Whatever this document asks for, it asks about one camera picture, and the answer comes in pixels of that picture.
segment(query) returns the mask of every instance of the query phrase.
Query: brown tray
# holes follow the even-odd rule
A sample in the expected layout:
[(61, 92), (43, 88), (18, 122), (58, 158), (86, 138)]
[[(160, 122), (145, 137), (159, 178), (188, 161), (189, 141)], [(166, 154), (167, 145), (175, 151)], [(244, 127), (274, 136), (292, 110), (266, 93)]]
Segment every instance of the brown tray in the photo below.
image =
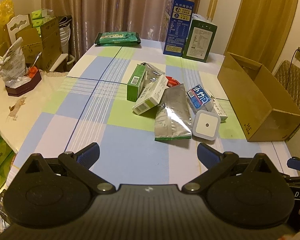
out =
[(40, 75), (40, 71), (38, 71), (28, 83), (23, 84), (17, 88), (9, 88), (6, 86), (6, 91), (8, 92), (8, 96), (19, 97), (33, 90), (40, 81), (41, 81), (41, 75)]

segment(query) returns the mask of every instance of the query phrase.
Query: checkered tablecloth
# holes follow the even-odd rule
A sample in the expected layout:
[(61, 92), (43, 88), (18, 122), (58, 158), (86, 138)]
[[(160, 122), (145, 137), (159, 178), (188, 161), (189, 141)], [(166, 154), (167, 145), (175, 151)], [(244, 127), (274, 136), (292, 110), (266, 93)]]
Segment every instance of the checkered tablecloth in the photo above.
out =
[[(223, 59), (211, 53), (207, 63), (202, 63), (163, 55), (161, 43), (149, 40), (134, 48), (91, 47), (42, 109), (17, 154), (7, 184), (32, 153), (57, 157), (65, 150), (77, 152), (97, 142), (100, 158), (90, 170), (116, 187), (121, 183), (182, 186), (206, 171), (196, 154), (200, 139), (154, 141), (156, 109), (134, 114), (134, 102), (126, 100), (126, 84), (137, 64), (148, 62), (184, 83), (186, 89), (202, 84), (218, 94), (221, 85), (216, 76)], [(229, 117), (211, 142), (213, 148), (241, 157), (263, 152), (280, 172), (297, 175), (287, 168), (290, 153), (284, 142), (247, 142), (229, 101), (219, 102)]]

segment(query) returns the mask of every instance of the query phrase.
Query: quilted chair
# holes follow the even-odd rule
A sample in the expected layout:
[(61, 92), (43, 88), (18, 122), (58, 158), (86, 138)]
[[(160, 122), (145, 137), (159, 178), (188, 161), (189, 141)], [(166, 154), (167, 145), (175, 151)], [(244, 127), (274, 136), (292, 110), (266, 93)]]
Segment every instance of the quilted chair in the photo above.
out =
[[(281, 63), (279, 68), (274, 73), (275, 78), (283, 85), (284, 88), (288, 87), (287, 91), (292, 96), (294, 102), (300, 109), (300, 68), (294, 64), (291, 64), (291, 73), (288, 81), (289, 76), (289, 66), (290, 61), (285, 60)], [(300, 128), (300, 124), (298, 127), (293, 131), (293, 133), (287, 138), (289, 140)]]

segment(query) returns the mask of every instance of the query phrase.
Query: blue and white box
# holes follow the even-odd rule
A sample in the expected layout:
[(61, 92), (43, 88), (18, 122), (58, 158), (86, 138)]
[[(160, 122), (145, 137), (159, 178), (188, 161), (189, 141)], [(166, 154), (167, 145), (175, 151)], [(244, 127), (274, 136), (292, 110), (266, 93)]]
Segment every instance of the blue and white box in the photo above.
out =
[(201, 85), (197, 85), (187, 92), (187, 96), (196, 111), (205, 110), (211, 112), (213, 101)]
[(163, 54), (182, 56), (191, 23), (194, 2), (188, 0), (167, 0), (163, 19)]

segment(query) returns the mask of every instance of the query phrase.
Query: curtain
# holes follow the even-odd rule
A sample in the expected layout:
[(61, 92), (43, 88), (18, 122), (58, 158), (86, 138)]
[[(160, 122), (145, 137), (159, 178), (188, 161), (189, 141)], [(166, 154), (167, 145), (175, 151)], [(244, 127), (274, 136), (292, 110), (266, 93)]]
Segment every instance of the curtain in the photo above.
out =
[[(200, 0), (192, 0), (198, 8)], [(98, 32), (132, 31), (159, 40), (166, 0), (42, 0), (56, 16), (71, 15), (70, 53), (78, 60)]]

